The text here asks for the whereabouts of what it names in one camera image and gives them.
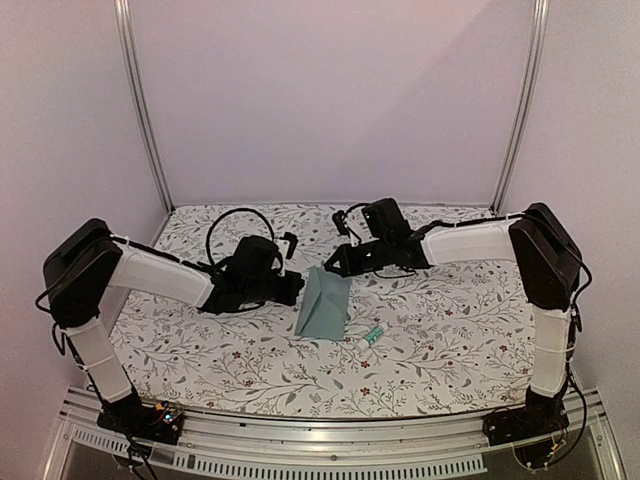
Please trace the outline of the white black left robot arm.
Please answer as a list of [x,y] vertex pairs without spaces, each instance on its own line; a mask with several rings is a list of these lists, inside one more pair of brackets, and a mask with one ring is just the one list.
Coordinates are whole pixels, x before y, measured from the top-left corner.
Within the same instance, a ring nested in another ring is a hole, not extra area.
[[110,287],[179,301],[208,314],[244,313],[266,303],[295,305],[302,275],[286,269],[297,240],[252,235],[219,263],[192,263],[119,237],[92,218],[67,238],[43,265],[45,290],[35,300],[66,336],[80,367],[128,434],[148,426],[148,412],[119,363],[99,319]]

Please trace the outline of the right aluminium frame post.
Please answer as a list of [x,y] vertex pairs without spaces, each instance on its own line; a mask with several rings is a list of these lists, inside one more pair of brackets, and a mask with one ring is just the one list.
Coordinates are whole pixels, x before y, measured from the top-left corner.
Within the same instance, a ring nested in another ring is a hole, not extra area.
[[533,2],[531,33],[523,80],[516,105],[514,122],[505,150],[504,160],[502,162],[498,182],[490,205],[490,208],[494,213],[503,209],[509,186],[515,172],[516,162],[526,131],[527,120],[533,102],[539,68],[543,56],[548,14],[548,0],[535,0]]

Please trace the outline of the aluminium front rail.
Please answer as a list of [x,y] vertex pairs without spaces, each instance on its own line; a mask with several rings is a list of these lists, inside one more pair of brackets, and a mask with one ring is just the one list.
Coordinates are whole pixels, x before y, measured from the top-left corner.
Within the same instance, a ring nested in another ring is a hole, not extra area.
[[479,412],[383,420],[300,420],[188,410],[176,445],[147,462],[101,429],[98,405],[64,400],[47,479],[623,479],[611,426],[595,391],[565,401],[570,427],[558,464],[521,466],[513,444],[491,445]]

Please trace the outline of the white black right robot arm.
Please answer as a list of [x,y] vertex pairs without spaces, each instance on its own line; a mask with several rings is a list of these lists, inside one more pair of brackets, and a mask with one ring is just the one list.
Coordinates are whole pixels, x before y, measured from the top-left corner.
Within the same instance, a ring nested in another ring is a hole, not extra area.
[[517,427],[537,436],[552,424],[570,380],[569,362],[575,335],[582,329],[578,299],[593,282],[582,253],[553,211],[544,203],[502,217],[458,223],[435,220],[410,226],[395,199],[360,205],[372,236],[363,241],[348,225],[348,212],[332,220],[346,244],[325,262],[326,271],[343,278],[377,272],[387,266],[425,270],[449,263],[510,261],[519,270],[536,328],[528,406],[517,415]]

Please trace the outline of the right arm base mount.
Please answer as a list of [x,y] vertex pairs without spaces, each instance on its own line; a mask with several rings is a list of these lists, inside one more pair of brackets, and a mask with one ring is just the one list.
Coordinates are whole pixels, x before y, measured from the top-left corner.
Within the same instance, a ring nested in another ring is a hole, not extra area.
[[498,407],[482,418],[482,432],[490,446],[513,443],[559,432],[569,426],[560,397],[532,392],[521,407]]

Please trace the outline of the floral patterned table mat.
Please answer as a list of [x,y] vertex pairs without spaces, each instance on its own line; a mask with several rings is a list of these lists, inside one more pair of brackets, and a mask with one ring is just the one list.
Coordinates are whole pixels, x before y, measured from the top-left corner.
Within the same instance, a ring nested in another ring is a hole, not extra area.
[[[360,205],[197,206],[175,210],[157,248],[184,261],[219,263],[241,239],[298,236],[288,267],[302,275],[295,305],[208,314],[134,291],[111,331],[120,362],[145,399],[283,417],[380,418],[525,405],[536,328],[518,267],[510,261],[387,266],[349,277],[342,341],[295,334],[306,280],[349,242],[332,214],[349,211],[372,236]],[[400,207],[418,229],[435,220],[494,218],[487,211]],[[365,351],[355,344],[380,323]]]

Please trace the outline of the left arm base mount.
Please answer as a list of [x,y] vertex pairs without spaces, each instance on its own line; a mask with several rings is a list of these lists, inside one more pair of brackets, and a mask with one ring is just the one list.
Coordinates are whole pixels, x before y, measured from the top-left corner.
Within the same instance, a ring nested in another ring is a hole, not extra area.
[[136,394],[105,402],[97,419],[105,430],[167,445],[178,444],[183,424],[184,410],[177,404],[146,405]]

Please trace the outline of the green white glue stick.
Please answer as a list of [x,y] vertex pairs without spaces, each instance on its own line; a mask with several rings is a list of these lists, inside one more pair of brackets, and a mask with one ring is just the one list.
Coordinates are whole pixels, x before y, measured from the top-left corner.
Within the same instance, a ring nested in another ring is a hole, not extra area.
[[388,325],[386,323],[380,323],[375,328],[373,328],[369,333],[364,335],[358,342],[355,344],[355,348],[358,351],[365,351],[370,348],[373,344],[375,344],[380,337],[384,335],[384,333],[388,330]]

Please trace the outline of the aluminium frame post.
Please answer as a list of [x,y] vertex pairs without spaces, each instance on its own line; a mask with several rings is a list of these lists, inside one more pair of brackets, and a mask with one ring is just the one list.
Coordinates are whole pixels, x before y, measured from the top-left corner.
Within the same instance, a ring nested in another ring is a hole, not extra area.
[[503,209],[509,186],[515,172],[516,162],[526,131],[527,120],[533,102],[539,68],[543,56],[548,14],[548,0],[535,0],[533,2],[531,33],[523,80],[516,105],[514,122],[505,150],[504,160],[502,162],[498,182],[490,205],[490,208],[494,213]]
[[144,91],[130,2],[115,0],[114,10],[125,72],[147,162],[162,208],[167,214],[171,214],[175,210],[175,205],[162,164]]

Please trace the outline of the left aluminium frame post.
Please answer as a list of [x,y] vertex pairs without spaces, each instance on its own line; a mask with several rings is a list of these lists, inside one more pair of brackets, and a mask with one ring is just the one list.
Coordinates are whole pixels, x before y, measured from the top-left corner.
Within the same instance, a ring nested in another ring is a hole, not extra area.
[[147,162],[162,208],[167,214],[171,214],[175,210],[175,205],[162,164],[144,91],[130,2],[115,0],[114,10],[125,72]]

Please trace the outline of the teal envelope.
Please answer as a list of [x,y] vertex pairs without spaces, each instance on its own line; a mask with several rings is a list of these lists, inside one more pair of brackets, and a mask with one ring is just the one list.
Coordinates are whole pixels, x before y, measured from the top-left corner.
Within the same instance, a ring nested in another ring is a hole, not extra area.
[[348,317],[351,280],[312,267],[295,327],[295,334],[319,340],[342,341]]

